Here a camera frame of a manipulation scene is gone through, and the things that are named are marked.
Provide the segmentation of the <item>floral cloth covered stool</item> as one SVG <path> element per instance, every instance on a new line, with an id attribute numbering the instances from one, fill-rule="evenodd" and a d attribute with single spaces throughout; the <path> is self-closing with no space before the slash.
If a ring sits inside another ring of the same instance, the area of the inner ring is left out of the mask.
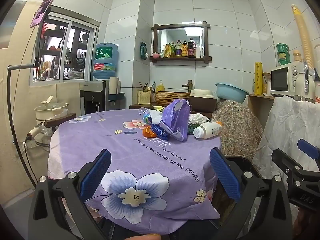
<path id="1" fill-rule="evenodd" d="M 212 120 L 223 124 L 220 140 L 221 151 L 225 156 L 253 159 L 263 128 L 247 106 L 232 100 L 219 101 L 212 113 Z"/>

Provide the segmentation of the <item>white medicine bottle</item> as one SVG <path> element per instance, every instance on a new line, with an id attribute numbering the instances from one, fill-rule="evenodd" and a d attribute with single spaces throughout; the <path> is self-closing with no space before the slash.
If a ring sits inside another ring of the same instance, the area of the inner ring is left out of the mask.
<path id="1" fill-rule="evenodd" d="M 223 124 L 220 121 L 205 122 L 194 129 L 193 135 L 196 139 L 209 139 L 218 136 L 222 129 Z"/>

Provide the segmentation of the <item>blue water jug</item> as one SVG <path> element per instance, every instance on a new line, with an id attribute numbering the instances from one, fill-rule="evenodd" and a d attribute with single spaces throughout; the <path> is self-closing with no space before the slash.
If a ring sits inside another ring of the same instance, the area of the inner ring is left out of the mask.
<path id="1" fill-rule="evenodd" d="M 116 76 L 119 59 L 118 46 L 114 43 L 99 43 L 95 49 L 92 75 L 95 79 Z"/>

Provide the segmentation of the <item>blue snack wrapper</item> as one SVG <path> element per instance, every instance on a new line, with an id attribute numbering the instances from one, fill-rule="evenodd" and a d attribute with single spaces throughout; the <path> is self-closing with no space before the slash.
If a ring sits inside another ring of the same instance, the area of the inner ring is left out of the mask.
<path id="1" fill-rule="evenodd" d="M 165 131 L 159 124 L 152 124 L 151 125 L 152 131 L 157 135 L 157 137 L 161 140 L 168 141 L 169 140 L 169 134 L 167 131 Z"/>

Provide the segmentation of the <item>brown trash bin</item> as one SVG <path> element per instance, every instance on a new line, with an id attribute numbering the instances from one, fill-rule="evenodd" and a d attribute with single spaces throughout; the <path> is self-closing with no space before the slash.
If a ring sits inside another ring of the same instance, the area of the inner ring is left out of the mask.
<path id="1" fill-rule="evenodd" d="M 232 161 L 236 163 L 239 168 L 242 170 L 242 172 L 250 171 L 252 172 L 256 177 L 262 178 L 259 171 L 255 168 L 255 166 L 252 164 L 252 162 L 243 157 L 226 157 L 228 161 Z M 213 207 L 219 212 L 220 218 L 219 223 L 222 225 L 228 216 L 230 215 L 231 211 L 233 210 L 236 202 L 229 198 L 227 196 L 227 193 L 225 193 L 225 190 L 223 189 L 222 184 L 220 181 L 217 181 L 216 190 L 213 193 L 213 198 L 211 201 Z"/>

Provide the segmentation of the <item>white paper towel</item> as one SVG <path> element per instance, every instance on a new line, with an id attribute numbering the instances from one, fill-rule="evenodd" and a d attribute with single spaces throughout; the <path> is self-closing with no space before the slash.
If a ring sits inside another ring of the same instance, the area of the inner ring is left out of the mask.
<path id="1" fill-rule="evenodd" d="M 189 114 L 189 118 L 188 118 L 188 124 L 189 125 L 201 125 L 205 122 L 207 122 L 209 119 L 200 114 L 200 113 L 196 113 L 196 114 Z"/>

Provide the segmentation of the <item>long yellow tube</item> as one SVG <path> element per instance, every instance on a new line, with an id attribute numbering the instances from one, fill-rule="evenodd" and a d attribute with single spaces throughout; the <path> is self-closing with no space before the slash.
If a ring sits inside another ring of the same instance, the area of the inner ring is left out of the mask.
<path id="1" fill-rule="evenodd" d="M 314 59 L 313 59 L 313 52 L 311 47 L 311 41 L 310 41 L 310 35 L 306 26 L 306 23 L 304 21 L 304 18 L 302 16 L 302 13 L 300 12 L 299 8 L 295 5 L 291 5 L 291 9 L 293 12 L 293 15 L 295 17 L 295 21 L 298 27 L 300 40 L 302 42 L 302 48 L 304 53 L 304 59 L 308 64 L 309 68 L 314 68 Z"/>

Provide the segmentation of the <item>orange peel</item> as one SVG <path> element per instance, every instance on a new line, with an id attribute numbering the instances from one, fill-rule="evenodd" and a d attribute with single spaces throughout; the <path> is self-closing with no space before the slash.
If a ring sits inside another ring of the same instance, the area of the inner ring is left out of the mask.
<path id="1" fill-rule="evenodd" d="M 151 126 L 146 126 L 143 129 L 143 136 L 146 138 L 156 138 L 157 134 L 152 130 Z"/>

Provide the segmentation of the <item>wooden counter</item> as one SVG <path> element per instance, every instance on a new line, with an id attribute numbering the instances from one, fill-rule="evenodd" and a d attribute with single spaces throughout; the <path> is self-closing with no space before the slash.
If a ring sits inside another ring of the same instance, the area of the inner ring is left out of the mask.
<path id="1" fill-rule="evenodd" d="M 269 112 L 273 106 L 274 97 L 264 95 L 249 94 L 248 107 L 265 128 Z"/>

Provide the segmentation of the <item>purple plastic bag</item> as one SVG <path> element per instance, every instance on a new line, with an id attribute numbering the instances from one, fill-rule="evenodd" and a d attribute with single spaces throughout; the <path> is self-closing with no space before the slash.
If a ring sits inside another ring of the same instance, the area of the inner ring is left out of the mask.
<path id="1" fill-rule="evenodd" d="M 159 125 L 174 139 L 184 142 L 188 137 L 189 114 L 189 101 L 186 99 L 175 99 L 165 107 Z"/>

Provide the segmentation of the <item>beige utensil holder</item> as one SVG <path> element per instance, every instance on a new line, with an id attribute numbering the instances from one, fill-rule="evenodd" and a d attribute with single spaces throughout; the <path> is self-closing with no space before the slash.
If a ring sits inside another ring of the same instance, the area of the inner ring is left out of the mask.
<path id="1" fill-rule="evenodd" d="M 151 90 L 137 90 L 137 103 L 139 105 L 150 104 L 151 101 Z"/>

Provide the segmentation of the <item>white thermos bottle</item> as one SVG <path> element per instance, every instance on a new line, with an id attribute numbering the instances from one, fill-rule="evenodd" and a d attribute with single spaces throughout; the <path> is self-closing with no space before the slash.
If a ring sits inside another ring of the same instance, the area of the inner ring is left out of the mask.
<path id="1" fill-rule="evenodd" d="M 298 70 L 294 100 L 315 103 L 315 72 L 313 68 L 309 67 L 308 63 L 304 61 L 303 66 L 299 67 Z"/>

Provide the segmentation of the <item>wooden faucet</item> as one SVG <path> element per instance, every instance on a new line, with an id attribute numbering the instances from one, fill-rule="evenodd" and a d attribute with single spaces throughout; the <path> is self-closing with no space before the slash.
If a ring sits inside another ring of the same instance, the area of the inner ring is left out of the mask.
<path id="1" fill-rule="evenodd" d="M 191 93 L 191 91 L 193 90 L 193 81 L 192 80 L 188 80 L 188 83 L 185 85 L 182 85 L 183 88 L 187 88 L 188 89 L 188 93 Z"/>

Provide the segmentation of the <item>light blue plastic basin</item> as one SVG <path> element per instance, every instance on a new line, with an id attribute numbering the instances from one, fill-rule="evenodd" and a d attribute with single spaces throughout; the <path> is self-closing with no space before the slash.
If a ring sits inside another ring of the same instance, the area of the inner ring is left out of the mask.
<path id="1" fill-rule="evenodd" d="M 216 83 L 216 95 L 223 100 L 232 100 L 243 103 L 249 92 L 228 83 Z"/>

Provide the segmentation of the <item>crushed clear water bottle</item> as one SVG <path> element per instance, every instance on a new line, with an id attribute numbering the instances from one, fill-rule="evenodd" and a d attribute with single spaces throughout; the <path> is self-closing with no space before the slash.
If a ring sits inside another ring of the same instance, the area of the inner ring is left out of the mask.
<path id="1" fill-rule="evenodd" d="M 139 109 L 139 116 L 140 119 L 143 120 L 145 124 L 151 125 L 151 124 L 159 124 L 162 120 L 162 112 L 154 110 L 154 109 L 147 109 L 144 107 L 141 107 Z"/>

